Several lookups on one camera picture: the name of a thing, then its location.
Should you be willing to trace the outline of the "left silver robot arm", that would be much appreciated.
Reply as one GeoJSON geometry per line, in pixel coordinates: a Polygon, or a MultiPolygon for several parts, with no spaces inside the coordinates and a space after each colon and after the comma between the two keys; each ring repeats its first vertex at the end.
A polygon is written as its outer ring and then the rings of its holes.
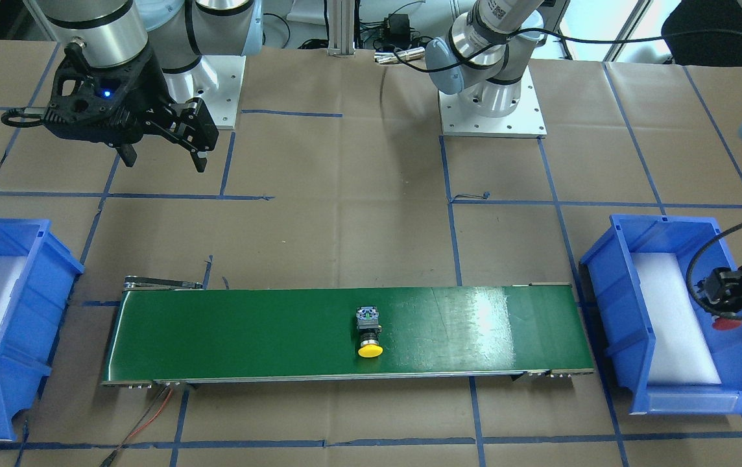
{"type": "MultiPolygon", "coordinates": [[[[535,137],[541,123],[529,76],[534,48],[549,35],[539,1],[477,1],[445,36],[425,45],[424,72],[438,89],[442,124],[458,136],[535,137]]],[[[742,322],[742,266],[695,272],[699,261],[742,223],[695,251],[684,272],[686,292],[715,325],[742,322]]]]}

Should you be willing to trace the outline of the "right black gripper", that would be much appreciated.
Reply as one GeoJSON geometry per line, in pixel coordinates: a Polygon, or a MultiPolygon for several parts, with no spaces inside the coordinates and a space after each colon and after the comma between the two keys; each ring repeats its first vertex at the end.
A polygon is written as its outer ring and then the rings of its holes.
{"type": "Polygon", "coordinates": [[[175,103],[151,45],[130,61],[98,68],[83,47],[69,42],[54,74],[41,124],[54,136],[117,146],[125,167],[134,167],[134,144],[160,135],[190,155],[197,172],[207,168],[219,130],[201,97],[175,103]]]}

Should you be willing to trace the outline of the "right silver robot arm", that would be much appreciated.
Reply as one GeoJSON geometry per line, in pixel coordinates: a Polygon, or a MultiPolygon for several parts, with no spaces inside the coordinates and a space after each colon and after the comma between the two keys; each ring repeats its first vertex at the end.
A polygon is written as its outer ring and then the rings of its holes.
{"type": "Polygon", "coordinates": [[[46,107],[27,112],[69,141],[105,144],[128,167],[143,136],[181,146],[198,172],[232,129],[259,1],[39,1],[64,58],[46,107]]]}

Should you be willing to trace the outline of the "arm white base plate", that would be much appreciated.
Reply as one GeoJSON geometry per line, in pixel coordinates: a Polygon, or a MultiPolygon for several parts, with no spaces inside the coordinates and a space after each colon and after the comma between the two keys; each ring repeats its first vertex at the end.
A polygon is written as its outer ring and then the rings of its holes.
{"type": "Polygon", "coordinates": [[[234,130],[245,65],[243,56],[203,56],[190,70],[164,76],[176,101],[200,98],[218,129],[234,130]]]}
{"type": "Polygon", "coordinates": [[[526,68],[519,82],[483,82],[456,95],[437,94],[442,133],[459,137],[536,139],[548,135],[543,110],[526,68]]]}

